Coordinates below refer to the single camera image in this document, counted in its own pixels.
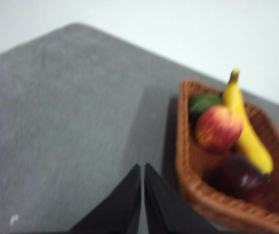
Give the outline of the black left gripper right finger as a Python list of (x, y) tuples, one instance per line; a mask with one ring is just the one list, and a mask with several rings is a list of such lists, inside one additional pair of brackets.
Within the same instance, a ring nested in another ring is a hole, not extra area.
[(216, 234), (215, 228), (147, 163), (144, 174), (145, 209), (150, 234)]

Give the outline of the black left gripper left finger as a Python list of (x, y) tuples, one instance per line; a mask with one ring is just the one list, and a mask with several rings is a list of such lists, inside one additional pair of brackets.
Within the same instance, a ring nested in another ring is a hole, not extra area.
[(114, 190), (71, 229), (72, 234), (136, 234), (141, 212), (141, 167), (135, 164)]

